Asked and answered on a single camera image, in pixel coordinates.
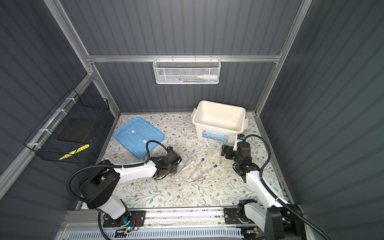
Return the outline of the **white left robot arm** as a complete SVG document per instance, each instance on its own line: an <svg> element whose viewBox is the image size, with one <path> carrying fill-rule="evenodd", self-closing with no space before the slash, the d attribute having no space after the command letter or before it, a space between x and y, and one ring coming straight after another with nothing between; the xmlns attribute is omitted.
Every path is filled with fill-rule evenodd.
<svg viewBox="0 0 384 240"><path fill-rule="evenodd" d="M181 161L181 156L171 147L167 148L165 156L150 157L148 161L132 166L107 168L111 162L102 161L79 183L79 188L89 209L106 214L116 225L127 226L133 223L134 217L123 201L115 196L115 188L138 179L161 180L177 172Z"/></svg>

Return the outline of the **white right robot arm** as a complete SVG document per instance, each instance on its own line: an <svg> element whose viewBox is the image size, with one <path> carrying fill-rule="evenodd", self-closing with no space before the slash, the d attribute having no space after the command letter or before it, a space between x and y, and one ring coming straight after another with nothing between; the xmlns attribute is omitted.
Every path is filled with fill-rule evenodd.
<svg viewBox="0 0 384 240"><path fill-rule="evenodd" d="M256 193L256 200L241 200L237 206L240 222L253 222L263 232L265 240L306 240L304 222L278 203L269 187L265 187L260 170L251 157L247 142L237 142L237 147L222 145L221 155L233 160L234 171Z"/></svg>

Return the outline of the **white plastic storage bin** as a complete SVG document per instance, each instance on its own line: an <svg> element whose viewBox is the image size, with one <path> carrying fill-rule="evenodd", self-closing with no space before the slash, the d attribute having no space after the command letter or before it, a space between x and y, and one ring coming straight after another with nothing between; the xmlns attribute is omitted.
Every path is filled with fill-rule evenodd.
<svg viewBox="0 0 384 240"><path fill-rule="evenodd" d="M193 110L192 122L199 138L233 145L237 135L248 128L246 110L210 101L200 101Z"/></svg>

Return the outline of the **blue capped test tube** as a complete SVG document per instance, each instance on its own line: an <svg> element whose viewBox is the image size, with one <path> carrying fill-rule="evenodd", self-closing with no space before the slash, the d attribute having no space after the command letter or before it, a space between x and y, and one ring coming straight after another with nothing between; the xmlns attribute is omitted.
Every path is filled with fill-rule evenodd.
<svg viewBox="0 0 384 240"><path fill-rule="evenodd" d="M191 172L191 174L189 175L189 179L192 178L192 176L194 175L194 173L198 170L198 168L202 165L202 163L205 161L204 158L202 158L196 165L196 167L194 168L194 170Z"/></svg>
<svg viewBox="0 0 384 240"><path fill-rule="evenodd" d="M203 176L206 176L210 171L213 171L217 167L218 167L218 165L213 165L212 167L210 167L209 169L207 169L203 173L201 173L198 177L196 177L195 180L199 179L199 178L202 178Z"/></svg>

